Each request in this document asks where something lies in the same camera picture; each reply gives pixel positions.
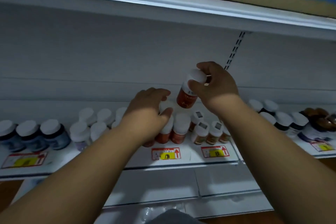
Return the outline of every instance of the person's left arm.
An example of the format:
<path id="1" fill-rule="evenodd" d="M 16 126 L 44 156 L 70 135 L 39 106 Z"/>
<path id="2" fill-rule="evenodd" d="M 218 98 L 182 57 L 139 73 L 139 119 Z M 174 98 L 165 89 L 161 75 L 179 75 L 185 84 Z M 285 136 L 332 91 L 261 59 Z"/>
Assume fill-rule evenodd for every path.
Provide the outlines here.
<path id="1" fill-rule="evenodd" d="M 172 109 L 158 112 L 169 94 L 164 89 L 140 91 L 118 127 L 3 211 L 0 223 L 93 223 L 132 154 L 168 122 Z"/>

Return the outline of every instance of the blue jar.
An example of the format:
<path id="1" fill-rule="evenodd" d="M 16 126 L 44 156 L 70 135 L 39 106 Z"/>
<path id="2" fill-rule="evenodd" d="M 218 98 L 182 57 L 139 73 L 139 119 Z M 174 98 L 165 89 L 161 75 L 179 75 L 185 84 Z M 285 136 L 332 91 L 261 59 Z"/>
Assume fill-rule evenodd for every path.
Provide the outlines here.
<path id="1" fill-rule="evenodd" d="M 32 152 L 43 151 L 49 147 L 44 141 L 40 126 L 34 120 L 26 120 L 16 127 L 21 141 Z"/>
<path id="2" fill-rule="evenodd" d="M 58 120 L 47 120 L 41 124 L 40 130 L 44 140 L 53 150 L 62 150 L 70 143 L 70 138 L 65 128 Z"/>
<path id="3" fill-rule="evenodd" d="M 26 148 L 15 131 L 16 127 L 11 120 L 0 121 L 0 144 L 11 152 L 19 152 Z"/>

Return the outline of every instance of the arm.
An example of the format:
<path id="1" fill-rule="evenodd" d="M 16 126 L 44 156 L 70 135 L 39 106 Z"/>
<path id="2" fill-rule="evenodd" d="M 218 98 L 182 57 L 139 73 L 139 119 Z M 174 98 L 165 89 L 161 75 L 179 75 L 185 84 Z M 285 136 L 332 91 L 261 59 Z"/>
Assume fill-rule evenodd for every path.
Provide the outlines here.
<path id="1" fill-rule="evenodd" d="M 258 185 L 286 223 L 335 223 L 336 173 L 250 109 L 230 74 L 214 62 L 197 67 L 208 86 L 189 81 L 203 104 L 229 129 Z"/>
<path id="2" fill-rule="evenodd" d="M 0 214 L 2 224 L 93 223 L 132 154 L 168 122 L 159 103 L 170 92 L 150 88 L 131 101 L 120 125 Z"/>

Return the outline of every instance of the person's right hand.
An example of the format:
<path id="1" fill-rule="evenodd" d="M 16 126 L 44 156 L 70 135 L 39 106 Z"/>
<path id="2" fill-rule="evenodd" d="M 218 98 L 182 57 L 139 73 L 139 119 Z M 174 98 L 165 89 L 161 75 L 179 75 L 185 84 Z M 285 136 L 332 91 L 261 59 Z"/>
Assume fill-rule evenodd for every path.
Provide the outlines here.
<path id="1" fill-rule="evenodd" d="M 197 64 L 197 67 L 206 75 L 211 75 L 208 86 L 190 80 L 189 88 L 197 94 L 202 103 L 210 112 L 217 115 L 217 111 L 230 97 L 239 97 L 236 82 L 232 76 L 225 71 L 219 64 L 208 61 Z"/>

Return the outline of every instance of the white cap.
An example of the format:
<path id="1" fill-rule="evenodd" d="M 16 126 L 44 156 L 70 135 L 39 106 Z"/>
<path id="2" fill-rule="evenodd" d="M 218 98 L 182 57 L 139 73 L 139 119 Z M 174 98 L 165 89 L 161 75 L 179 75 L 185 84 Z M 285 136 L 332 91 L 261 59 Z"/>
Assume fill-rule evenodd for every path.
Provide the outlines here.
<path id="1" fill-rule="evenodd" d="M 202 120 L 196 125 L 194 131 L 199 136 L 207 136 L 209 134 L 209 127 L 209 124 Z"/>
<path id="2" fill-rule="evenodd" d="M 16 127 L 16 132 L 19 136 L 30 136 L 35 133 L 39 129 L 39 126 L 36 124 L 34 120 L 26 120 L 19 124 Z"/>
<path id="3" fill-rule="evenodd" d="M 15 130 L 16 125 L 11 120 L 0 121 L 0 136 L 6 136 Z"/>
<path id="4" fill-rule="evenodd" d="M 187 82 L 189 80 L 205 83 L 207 81 L 207 75 L 199 69 L 191 69 L 187 75 Z"/>
<path id="5" fill-rule="evenodd" d="M 225 125 L 223 125 L 223 127 L 222 127 L 222 131 L 223 131 L 224 134 L 226 134 L 226 135 L 228 135 L 228 136 L 231 136 L 229 130 L 227 129 L 227 127 L 225 127 Z"/>
<path id="6" fill-rule="evenodd" d="M 291 116 L 293 118 L 293 122 L 299 126 L 305 126 L 309 122 L 309 120 L 299 112 L 292 112 Z"/>
<path id="7" fill-rule="evenodd" d="M 86 122 L 79 121 L 71 125 L 70 138 L 74 142 L 82 142 L 90 139 L 90 129 Z"/>
<path id="8" fill-rule="evenodd" d="M 192 113 L 191 115 L 191 122 L 194 124 L 198 124 L 201 120 L 204 120 L 203 112 L 197 110 Z"/>
<path id="9" fill-rule="evenodd" d="M 117 111 L 115 112 L 115 121 L 120 122 L 126 110 L 127 110 L 127 107 L 118 108 Z"/>
<path id="10" fill-rule="evenodd" d="M 45 135 L 51 135 L 53 133 L 56 133 L 60 128 L 61 125 L 58 120 L 46 120 L 40 126 L 40 130 Z"/>
<path id="11" fill-rule="evenodd" d="M 264 100 L 264 108 L 269 112 L 275 112 L 279 109 L 279 106 L 277 103 L 271 101 L 271 100 Z"/>
<path id="12" fill-rule="evenodd" d="M 184 112 L 175 115 L 173 130 L 177 134 L 184 135 L 190 127 L 190 117 Z"/>
<path id="13" fill-rule="evenodd" d="M 86 122 L 88 126 L 91 126 L 97 121 L 97 116 L 91 107 L 87 107 L 79 111 L 79 121 Z"/>
<path id="14" fill-rule="evenodd" d="M 117 127 L 119 125 L 119 123 L 120 123 L 120 121 L 116 120 L 115 122 L 112 123 L 111 128 Z"/>
<path id="15" fill-rule="evenodd" d="M 90 135 L 92 141 L 96 141 L 103 133 L 107 132 L 109 129 L 107 128 L 104 122 L 96 122 L 90 128 Z"/>
<path id="16" fill-rule="evenodd" d="M 171 115 L 167 124 L 160 131 L 160 134 L 166 135 L 169 134 L 171 129 L 173 128 L 174 117 Z"/>
<path id="17" fill-rule="evenodd" d="M 213 121 L 211 123 L 211 127 L 209 129 L 209 133 L 213 136 L 220 137 L 223 134 L 223 124 L 221 124 L 219 121 Z"/>
<path id="18" fill-rule="evenodd" d="M 174 107 L 175 107 L 174 103 L 169 101 L 169 100 L 161 101 L 160 104 L 159 104 L 160 113 L 162 113 L 164 110 L 166 110 L 169 107 L 173 108 L 173 110 L 174 110 Z"/>
<path id="19" fill-rule="evenodd" d="M 247 102 L 247 104 L 256 112 L 260 112 L 260 110 L 263 108 L 263 104 L 255 99 L 250 99 L 249 102 Z"/>
<path id="20" fill-rule="evenodd" d="M 110 109 L 104 108 L 97 112 L 97 122 L 104 122 L 107 125 L 111 125 L 114 121 L 114 117 Z"/>
<path id="21" fill-rule="evenodd" d="M 293 123 L 292 117 L 284 112 L 276 112 L 275 119 L 277 123 L 285 127 L 288 127 L 290 124 Z"/>
<path id="22" fill-rule="evenodd" d="M 260 115 L 263 116 L 266 120 L 268 120 L 272 125 L 274 125 L 277 122 L 277 120 L 268 112 L 261 112 Z"/>

